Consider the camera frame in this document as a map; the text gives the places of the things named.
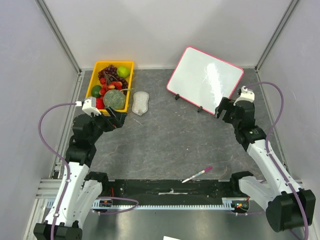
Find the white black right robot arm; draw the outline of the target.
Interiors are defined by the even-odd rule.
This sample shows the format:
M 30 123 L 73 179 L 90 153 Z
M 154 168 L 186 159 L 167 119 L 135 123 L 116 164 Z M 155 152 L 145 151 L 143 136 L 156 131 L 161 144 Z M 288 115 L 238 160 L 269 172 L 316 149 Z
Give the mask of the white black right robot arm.
M 255 105 L 248 100 L 231 100 L 223 97 L 215 109 L 219 118 L 231 124 L 237 142 L 258 165 L 268 185 L 260 183 L 249 172 L 234 173 L 235 181 L 229 191 L 235 197 L 248 195 L 264 211 L 270 227 L 275 232 L 304 227 L 313 222 L 316 197 L 310 189 L 303 189 L 282 166 L 266 141 L 265 132 L 256 125 Z

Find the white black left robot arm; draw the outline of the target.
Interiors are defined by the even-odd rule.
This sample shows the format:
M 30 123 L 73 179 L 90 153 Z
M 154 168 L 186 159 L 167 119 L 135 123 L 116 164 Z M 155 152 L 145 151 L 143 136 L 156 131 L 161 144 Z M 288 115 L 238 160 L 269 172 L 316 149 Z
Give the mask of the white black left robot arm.
M 80 114 L 73 120 L 64 172 L 54 203 L 33 233 L 38 240 L 80 240 L 83 224 L 94 201 L 110 191 L 106 173 L 90 172 L 96 141 L 103 133 L 121 128 L 127 113 L 107 109 L 108 115 Z

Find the white marker purple cap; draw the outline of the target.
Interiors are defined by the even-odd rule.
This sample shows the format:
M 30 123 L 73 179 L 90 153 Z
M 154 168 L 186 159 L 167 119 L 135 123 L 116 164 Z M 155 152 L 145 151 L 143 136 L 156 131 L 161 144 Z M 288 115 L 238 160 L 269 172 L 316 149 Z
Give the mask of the white marker purple cap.
M 205 168 L 204 170 L 202 170 L 202 171 L 200 171 L 200 172 L 188 177 L 187 179 L 183 180 L 182 183 L 186 183 L 186 182 L 188 182 L 188 181 L 190 181 L 190 180 L 192 180 L 194 178 L 197 178 L 198 176 L 200 176 L 200 175 L 202 175 L 202 174 L 204 174 L 204 173 L 206 173 L 206 172 L 208 172 L 208 171 L 210 171 L 212 169 L 213 169 L 213 167 L 209 166 L 209 167 Z

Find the pink framed whiteboard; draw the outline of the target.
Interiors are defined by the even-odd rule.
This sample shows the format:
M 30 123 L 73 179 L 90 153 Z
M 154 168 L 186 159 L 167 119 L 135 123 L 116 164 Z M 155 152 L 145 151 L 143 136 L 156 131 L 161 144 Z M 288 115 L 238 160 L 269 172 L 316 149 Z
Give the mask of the pink framed whiteboard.
M 243 75 L 241 67 L 188 46 L 166 89 L 213 115 L 222 98 L 232 96 Z

